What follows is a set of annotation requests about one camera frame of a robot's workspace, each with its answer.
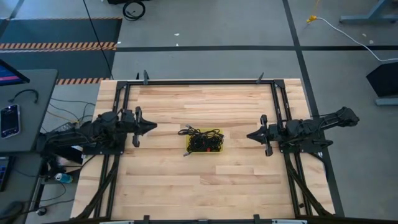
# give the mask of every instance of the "gray floor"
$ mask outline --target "gray floor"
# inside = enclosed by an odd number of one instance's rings
[[[122,16],[122,6],[100,0],[86,1],[93,17]],[[5,2],[8,7],[0,7],[0,17],[7,17],[15,5],[15,1]],[[376,2],[323,0],[317,16],[365,44],[371,40],[374,45],[398,45],[397,24],[338,24],[340,16],[365,14]],[[289,0],[289,3],[301,45],[354,45],[322,21],[306,25],[314,0]],[[145,4],[147,14],[141,20],[123,21],[119,47],[292,45],[282,1],[153,0]],[[397,9],[388,11],[397,13]],[[25,0],[17,18],[38,17],[86,17],[86,14],[82,2],[77,0]],[[381,58],[398,57],[398,51],[376,53]],[[326,132],[326,137],[335,142],[330,148],[331,161],[346,216],[398,220],[395,162],[398,151],[394,139],[398,108],[376,107],[376,94],[365,78],[380,63],[365,51],[303,54],[320,113],[349,106],[361,118],[357,127]],[[120,52],[115,56],[113,73],[117,79],[135,78],[144,69],[151,78],[255,78],[262,72],[264,78],[302,77],[295,52],[289,51]],[[94,102],[97,92],[98,85],[57,86],[53,97]],[[57,103],[57,106],[81,116],[84,104]],[[48,115],[44,128],[49,130],[64,122]],[[44,197],[57,196],[60,191],[60,186],[48,186]],[[70,185],[60,200],[73,198],[74,191]],[[70,210],[71,204],[60,204],[50,208],[44,217],[29,215],[28,223],[66,220]]]

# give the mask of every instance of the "floor mat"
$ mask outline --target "floor mat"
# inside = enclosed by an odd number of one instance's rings
[[[93,19],[112,68],[121,19]],[[16,69],[57,69],[58,84],[98,83],[111,77],[90,20],[12,19],[0,34],[0,57]]]

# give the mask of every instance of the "computer screen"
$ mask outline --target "computer screen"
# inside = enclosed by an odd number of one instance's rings
[[[29,79],[0,60],[0,86],[27,83]]]

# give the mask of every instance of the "phone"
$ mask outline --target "phone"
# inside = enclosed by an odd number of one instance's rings
[[[1,110],[1,137],[8,138],[21,131],[19,105],[11,105]]]

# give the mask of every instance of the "tangled cables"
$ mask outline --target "tangled cables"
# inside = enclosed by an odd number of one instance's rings
[[[193,152],[220,152],[221,146],[224,142],[224,135],[220,133],[219,129],[201,132],[200,129],[195,129],[190,125],[186,125],[188,129],[181,129],[178,135],[189,135],[187,156]]]

